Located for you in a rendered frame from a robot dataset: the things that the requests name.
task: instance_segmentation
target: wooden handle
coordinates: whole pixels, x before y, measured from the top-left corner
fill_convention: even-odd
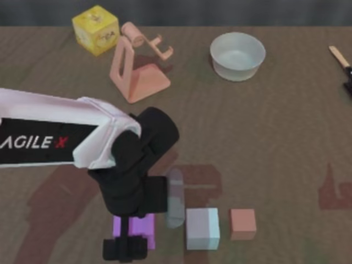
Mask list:
[[[335,56],[335,58],[339,61],[343,68],[350,67],[350,64],[347,60],[343,57],[341,52],[335,46],[329,46],[329,50]]]

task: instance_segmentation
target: brown table surface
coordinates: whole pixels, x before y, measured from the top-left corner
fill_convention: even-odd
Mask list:
[[[184,251],[183,228],[167,229],[159,215],[144,263],[350,264],[352,103],[328,45],[352,61],[352,27],[141,29],[175,50],[162,65],[171,87],[141,102],[127,104],[110,81],[113,50],[95,58],[67,27],[0,27],[0,87],[101,98],[133,113],[155,106],[173,118],[180,141],[152,173],[183,170],[187,207],[219,209],[221,243]],[[209,64],[211,41],[233,30],[267,49],[246,82],[222,80]],[[143,52],[139,63],[153,61]],[[230,208],[256,210],[254,240],[230,241]],[[2,169],[0,209],[1,264],[104,262],[112,217],[84,170]]]

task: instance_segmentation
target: dark background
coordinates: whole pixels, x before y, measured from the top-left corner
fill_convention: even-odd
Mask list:
[[[95,4],[145,26],[351,25],[351,0],[0,0],[0,25],[70,25]]]

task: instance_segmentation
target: yellow cube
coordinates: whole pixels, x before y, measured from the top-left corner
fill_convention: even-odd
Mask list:
[[[96,5],[72,18],[76,39],[95,56],[114,47],[120,36],[116,16]]]

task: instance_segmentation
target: purple block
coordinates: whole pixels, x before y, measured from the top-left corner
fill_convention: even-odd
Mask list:
[[[117,238],[120,236],[121,218],[114,216],[112,235]],[[147,214],[144,218],[130,217],[128,235],[141,235],[148,240],[148,249],[155,249],[155,215]]]

